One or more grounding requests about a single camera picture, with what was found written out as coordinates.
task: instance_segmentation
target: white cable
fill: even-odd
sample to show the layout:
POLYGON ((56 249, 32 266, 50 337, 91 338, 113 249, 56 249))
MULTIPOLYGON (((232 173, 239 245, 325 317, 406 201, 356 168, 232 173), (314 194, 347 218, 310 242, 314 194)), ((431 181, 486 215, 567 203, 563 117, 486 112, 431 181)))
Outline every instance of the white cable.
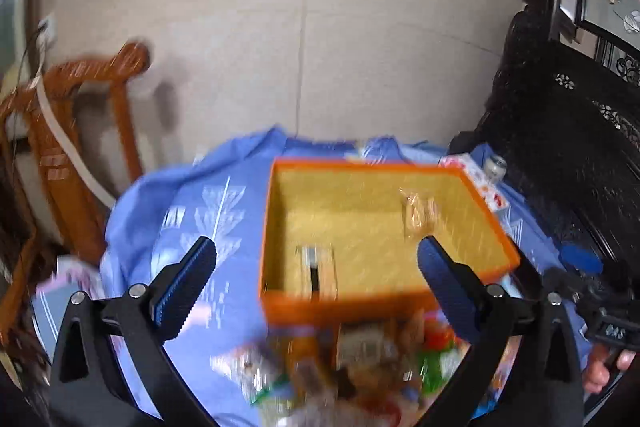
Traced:
POLYGON ((35 84, 36 94, 38 96, 38 103, 40 103, 40 110, 42 111, 42 115, 44 116, 44 120, 49 126, 51 133, 55 137, 55 139, 62 147, 62 150, 66 153, 66 156, 71 161, 72 165, 76 168, 78 175, 84 182, 84 184, 89 188, 90 191, 94 194, 96 198, 98 198, 104 206, 107 208, 113 208, 116 204, 116 198, 110 195, 108 191, 100 185, 98 180, 96 180, 89 169, 82 161, 78 150, 74 147, 69 137, 66 135, 65 131, 60 127, 58 120, 53 114, 53 110, 49 103, 49 99, 47 98, 47 92, 44 89, 44 83, 42 82, 42 67, 44 65, 44 55, 47 47, 47 41, 44 35, 38 36, 38 44, 40 47, 40 63, 38 64, 38 71, 36 76, 31 81, 31 87, 35 84))

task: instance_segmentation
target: metal bolt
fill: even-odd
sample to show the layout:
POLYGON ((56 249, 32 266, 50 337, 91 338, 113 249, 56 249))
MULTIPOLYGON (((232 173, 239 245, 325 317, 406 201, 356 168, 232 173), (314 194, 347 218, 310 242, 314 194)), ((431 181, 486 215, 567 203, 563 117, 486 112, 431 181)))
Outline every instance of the metal bolt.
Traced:
POLYGON ((546 296, 546 300, 548 300, 552 306, 559 306, 562 304, 562 297, 556 292, 549 293, 549 295, 546 296))
POLYGON ((84 292, 76 292, 71 295, 71 304, 79 304, 84 301, 84 292))
POLYGON ((138 297, 142 297, 146 292, 146 286, 143 284, 134 284, 131 288, 129 288, 129 295, 131 295, 134 299, 138 297))
POLYGON ((486 287, 486 291, 492 297, 504 297, 504 288, 499 284, 490 284, 486 287))

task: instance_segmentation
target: orange box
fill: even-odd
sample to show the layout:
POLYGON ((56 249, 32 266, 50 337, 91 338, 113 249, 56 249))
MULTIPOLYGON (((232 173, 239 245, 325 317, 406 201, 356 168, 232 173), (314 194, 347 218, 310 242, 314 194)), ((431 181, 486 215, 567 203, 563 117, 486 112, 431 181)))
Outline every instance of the orange box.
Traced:
POLYGON ((459 169, 278 159, 271 169, 258 290, 270 325, 327 326, 438 308, 417 266, 420 238, 404 235, 400 190, 433 198, 434 236, 484 283, 518 265, 497 218, 459 169), (332 248, 337 298, 304 294, 301 245, 332 248))

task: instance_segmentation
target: blue tablecloth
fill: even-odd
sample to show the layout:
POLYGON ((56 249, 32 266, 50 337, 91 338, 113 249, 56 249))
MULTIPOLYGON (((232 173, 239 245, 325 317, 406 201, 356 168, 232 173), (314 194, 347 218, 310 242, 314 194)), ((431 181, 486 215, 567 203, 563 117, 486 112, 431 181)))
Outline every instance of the blue tablecloth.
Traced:
MULTIPOLYGON (((264 338, 266 324, 257 297, 262 224, 271 164, 279 156, 345 158, 371 162, 436 163, 443 148, 399 144, 391 137, 354 142, 311 142, 286 136, 279 128, 230 140, 194 166, 152 172, 119 200, 108 222, 108 250, 100 272, 107 296, 122 295, 136 282, 148 283, 169 263, 176 263, 200 235, 211 237, 218 266, 201 293, 180 335, 165 344, 175 367, 207 411, 225 425, 233 415, 259 425, 238 386, 210 368, 210 358, 264 338)), ((490 153, 477 148, 474 159, 490 153)), ((558 251, 544 235, 524 198, 508 186, 511 203, 502 216, 504 229, 540 271, 561 266, 558 251)), ((575 330, 582 326, 572 312, 575 330)), ((588 343, 577 334, 581 357, 588 343)), ((135 372, 126 349, 120 364, 141 409, 158 415, 135 372)))

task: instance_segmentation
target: wooden chair backrest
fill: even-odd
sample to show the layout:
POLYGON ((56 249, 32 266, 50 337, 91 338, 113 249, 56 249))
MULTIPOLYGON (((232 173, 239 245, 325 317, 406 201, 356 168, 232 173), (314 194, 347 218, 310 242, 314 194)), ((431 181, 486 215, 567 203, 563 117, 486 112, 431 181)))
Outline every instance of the wooden chair backrest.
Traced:
MULTIPOLYGON (((132 76, 145 71, 149 62, 147 47, 139 42, 129 42, 114 57, 86 57, 69 61, 47 70, 41 80, 60 127, 78 150, 80 144, 72 95, 84 82, 109 84, 114 119, 131 182, 142 175, 142 166, 125 84, 132 76)), ((27 124, 28 140, 38 163, 42 189, 64 245, 80 259, 94 265, 99 263, 105 248, 104 215, 100 206, 44 121, 35 88, 31 85, 18 87, 0 103, 0 147, 30 237, 20 252, 12 285, 0 301, 0 341, 3 344, 8 342, 8 333, 20 315, 22 300, 29 294, 31 269, 37 257, 46 250, 42 248, 40 232, 20 176, 13 165, 14 158, 6 135, 6 121, 14 112, 19 113, 27 124)), ((54 259, 46 259, 46 263, 54 263, 54 259)))

